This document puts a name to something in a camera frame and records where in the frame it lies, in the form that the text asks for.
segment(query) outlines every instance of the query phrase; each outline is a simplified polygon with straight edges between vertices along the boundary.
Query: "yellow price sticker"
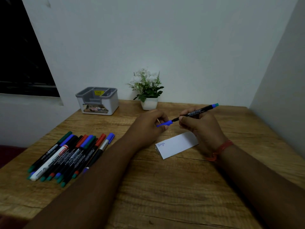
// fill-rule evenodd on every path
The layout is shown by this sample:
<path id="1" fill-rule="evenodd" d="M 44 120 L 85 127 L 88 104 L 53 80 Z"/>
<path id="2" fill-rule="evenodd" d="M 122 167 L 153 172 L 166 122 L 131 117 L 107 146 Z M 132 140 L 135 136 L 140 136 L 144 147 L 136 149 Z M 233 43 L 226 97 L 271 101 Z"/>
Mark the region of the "yellow price sticker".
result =
<path id="1" fill-rule="evenodd" d="M 104 94 L 104 92 L 105 92 L 105 91 L 94 91 L 94 94 L 95 94 L 96 96 L 100 96 L 100 95 Z"/>

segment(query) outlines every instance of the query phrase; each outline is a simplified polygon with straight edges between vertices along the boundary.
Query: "gray desk organizer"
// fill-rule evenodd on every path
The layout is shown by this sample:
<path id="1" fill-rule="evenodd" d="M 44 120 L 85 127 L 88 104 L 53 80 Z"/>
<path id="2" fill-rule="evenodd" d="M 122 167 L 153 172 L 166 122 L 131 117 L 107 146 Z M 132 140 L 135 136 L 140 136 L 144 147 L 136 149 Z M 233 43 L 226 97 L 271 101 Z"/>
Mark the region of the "gray desk organizer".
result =
<path id="1" fill-rule="evenodd" d="M 88 87 L 75 96 L 85 114 L 112 115 L 119 106 L 116 88 Z"/>

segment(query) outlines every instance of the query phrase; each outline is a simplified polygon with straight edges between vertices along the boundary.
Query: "wood grain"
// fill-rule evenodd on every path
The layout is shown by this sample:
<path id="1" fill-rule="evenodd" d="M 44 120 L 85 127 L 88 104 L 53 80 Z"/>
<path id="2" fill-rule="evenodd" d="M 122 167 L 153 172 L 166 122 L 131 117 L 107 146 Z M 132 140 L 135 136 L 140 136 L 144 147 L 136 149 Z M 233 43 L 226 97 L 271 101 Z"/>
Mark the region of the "wood grain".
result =
<path id="1" fill-rule="evenodd" d="M 158 103 L 170 119 L 190 106 Z M 112 116 L 75 112 L 0 169 L 0 212 L 31 219 L 64 190 L 55 181 L 26 180 L 26 170 L 67 131 L 97 136 L 113 132 L 116 141 L 143 112 L 139 101 L 120 101 Z M 305 161 L 250 110 L 219 106 L 211 112 L 236 145 L 305 188 Z M 157 142 L 183 132 L 174 123 Z M 205 161 L 197 147 L 162 160 L 151 145 L 130 162 L 106 228 L 256 229 L 263 225 L 229 178 Z"/>

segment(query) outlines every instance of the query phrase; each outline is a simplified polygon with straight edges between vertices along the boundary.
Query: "red thread bracelet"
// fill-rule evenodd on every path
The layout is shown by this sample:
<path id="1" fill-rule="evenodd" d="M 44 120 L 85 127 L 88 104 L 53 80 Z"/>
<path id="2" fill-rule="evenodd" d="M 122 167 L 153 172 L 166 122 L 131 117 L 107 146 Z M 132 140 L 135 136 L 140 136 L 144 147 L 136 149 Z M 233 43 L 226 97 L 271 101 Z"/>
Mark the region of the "red thread bracelet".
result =
<path id="1" fill-rule="evenodd" d="M 230 140 L 227 140 L 225 143 L 223 143 L 221 146 L 218 147 L 217 150 L 213 153 L 213 157 L 211 158 L 206 158 L 209 162 L 214 162 L 217 160 L 217 155 L 219 155 L 223 150 L 228 148 L 229 146 L 233 145 L 233 142 Z"/>

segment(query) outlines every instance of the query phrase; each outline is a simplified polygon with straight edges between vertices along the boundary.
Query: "window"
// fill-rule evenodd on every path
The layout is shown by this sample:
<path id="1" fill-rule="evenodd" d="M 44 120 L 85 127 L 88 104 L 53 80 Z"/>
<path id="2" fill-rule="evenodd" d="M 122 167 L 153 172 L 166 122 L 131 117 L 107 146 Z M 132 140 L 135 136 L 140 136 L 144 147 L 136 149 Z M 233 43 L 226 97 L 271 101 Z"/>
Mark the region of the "window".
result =
<path id="1" fill-rule="evenodd" d="M 22 0 L 0 0 L 0 10 L 0 93 L 59 97 Z"/>

